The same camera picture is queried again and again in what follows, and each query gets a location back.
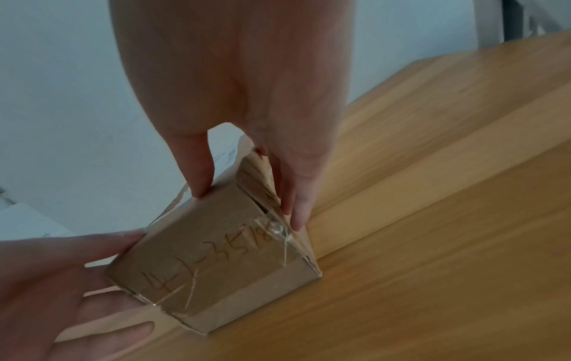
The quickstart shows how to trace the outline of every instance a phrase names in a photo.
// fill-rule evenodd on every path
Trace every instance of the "wooden tabletop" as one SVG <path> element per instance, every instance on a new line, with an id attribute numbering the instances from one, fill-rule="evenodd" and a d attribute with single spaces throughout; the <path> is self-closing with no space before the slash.
<path id="1" fill-rule="evenodd" d="M 571 360 L 571 33 L 418 61 L 351 104 L 309 232 L 324 277 L 120 360 Z"/>

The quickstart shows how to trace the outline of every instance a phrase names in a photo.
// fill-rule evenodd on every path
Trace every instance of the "brown cardboard box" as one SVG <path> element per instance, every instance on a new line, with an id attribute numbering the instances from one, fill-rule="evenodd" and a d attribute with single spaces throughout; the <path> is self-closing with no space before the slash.
<path id="1" fill-rule="evenodd" d="M 234 165 L 200 200 L 158 219 L 107 276 L 207 334 L 319 277 L 307 233 L 288 226 L 267 159 L 241 139 Z"/>

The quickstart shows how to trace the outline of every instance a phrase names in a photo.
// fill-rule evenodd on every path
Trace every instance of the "torn cardboard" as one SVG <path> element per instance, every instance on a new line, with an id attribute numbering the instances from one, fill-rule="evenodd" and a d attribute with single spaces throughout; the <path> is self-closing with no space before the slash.
<path id="1" fill-rule="evenodd" d="M 208 195 L 151 224 L 110 264 L 111 281 L 207 334 L 321 277 L 307 232 L 291 230 L 269 163 L 251 148 L 241 139 Z"/>

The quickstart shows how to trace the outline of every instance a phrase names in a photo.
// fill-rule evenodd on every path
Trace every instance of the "wood grain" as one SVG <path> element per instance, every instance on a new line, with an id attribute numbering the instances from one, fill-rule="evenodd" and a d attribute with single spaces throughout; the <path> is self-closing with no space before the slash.
<path id="1" fill-rule="evenodd" d="M 570 360 L 571 33 L 426 59 L 347 109 L 309 224 L 324 278 L 120 360 Z"/>

